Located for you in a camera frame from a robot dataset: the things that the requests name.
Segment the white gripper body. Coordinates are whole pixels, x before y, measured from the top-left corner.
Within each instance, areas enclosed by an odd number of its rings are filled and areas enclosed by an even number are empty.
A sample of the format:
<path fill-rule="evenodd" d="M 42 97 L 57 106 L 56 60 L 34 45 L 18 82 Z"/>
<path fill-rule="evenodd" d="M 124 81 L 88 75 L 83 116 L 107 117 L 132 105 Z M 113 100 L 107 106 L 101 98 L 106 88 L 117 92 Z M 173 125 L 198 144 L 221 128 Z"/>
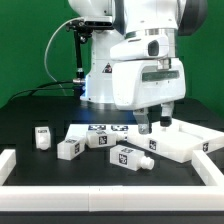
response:
<path fill-rule="evenodd" d="M 183 64 L 168 56 L 167 35 L 134 37 L 110 49 L 115 105 L 136 110 L 182 99 L 185 96 Z"/>

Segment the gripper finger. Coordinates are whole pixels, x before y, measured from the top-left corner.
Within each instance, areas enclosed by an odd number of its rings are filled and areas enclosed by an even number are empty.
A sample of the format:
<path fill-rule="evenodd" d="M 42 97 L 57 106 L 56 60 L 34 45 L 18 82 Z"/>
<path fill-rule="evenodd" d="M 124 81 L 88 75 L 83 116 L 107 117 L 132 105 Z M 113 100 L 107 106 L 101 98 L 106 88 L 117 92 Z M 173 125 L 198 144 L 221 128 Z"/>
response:
<path fill-rule="evenodd" d="M 169 127 L 172 124 L 173 110 L 173 102 L 167 102 L 161 105 L 160 125 L 162 127 Z"/>
<path fill-rule="evenodd" d="M 140 134 L 149 133 L 149 120 L 148 120 L 148 109 L 141 108 L 133 111 L 133 115 L 138 125 L 138 131 Z"/>

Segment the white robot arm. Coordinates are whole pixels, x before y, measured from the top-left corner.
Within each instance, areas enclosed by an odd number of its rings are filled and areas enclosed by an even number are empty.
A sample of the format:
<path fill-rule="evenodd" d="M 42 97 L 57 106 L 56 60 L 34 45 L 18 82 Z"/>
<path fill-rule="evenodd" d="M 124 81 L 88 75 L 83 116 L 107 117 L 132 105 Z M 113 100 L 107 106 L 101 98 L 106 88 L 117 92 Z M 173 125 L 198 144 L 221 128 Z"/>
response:
<path fill-rule="evenodd" d="M 172 124 L 174 102 L 185 96 L 176 38 L 195 33 L 207 0 L 68 0 L 79 17 L 75 43 L 92 41 L 91 70 L 81 100 L 131 110 L 141 134 L 151 132 L 148 109 L 161 107 L 160 125 Z"/>

